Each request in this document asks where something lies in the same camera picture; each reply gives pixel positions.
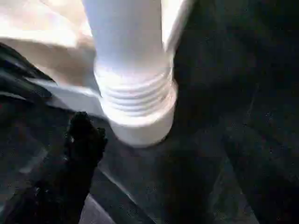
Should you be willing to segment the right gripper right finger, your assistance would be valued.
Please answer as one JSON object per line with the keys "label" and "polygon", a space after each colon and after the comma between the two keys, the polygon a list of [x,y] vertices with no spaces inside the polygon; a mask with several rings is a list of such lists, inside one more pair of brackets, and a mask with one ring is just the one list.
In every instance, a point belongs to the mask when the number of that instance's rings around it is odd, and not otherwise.
{"label": "right gripper right finger", "polygon": [[227,129],[226,153],[243,193],[261,224],[299,222],[299,158],[253,129]]}

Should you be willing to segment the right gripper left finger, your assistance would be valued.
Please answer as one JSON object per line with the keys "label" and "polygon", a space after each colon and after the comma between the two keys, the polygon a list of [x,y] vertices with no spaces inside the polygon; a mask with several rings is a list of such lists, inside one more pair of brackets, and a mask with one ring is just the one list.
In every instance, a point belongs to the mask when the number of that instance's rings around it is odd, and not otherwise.
{"label": "right gripper left finger", "polygon": [[2,224],[77,224],[92,178],[103,158],[105,129],[86,112],[69,120],[62,153],[46,157],[0,213]]}

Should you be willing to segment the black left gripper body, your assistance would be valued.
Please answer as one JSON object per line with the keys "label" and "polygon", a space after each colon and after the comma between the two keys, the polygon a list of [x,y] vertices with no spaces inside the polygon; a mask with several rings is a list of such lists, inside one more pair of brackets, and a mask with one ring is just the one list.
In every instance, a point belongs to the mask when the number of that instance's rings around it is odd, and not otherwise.
{"label": "black left gripper body", "polygon": [[24,55],[7,44],[0,43],[0,98],[8,99],[0,102],[0,120],[8,121],[23,112],[23,106],[15,103],[20,97],[25,103],[60,111],[60,108],[48,105],[53,94],[46,88],[35,84],[30,79],[56,82],[46,73],[38,69]]}

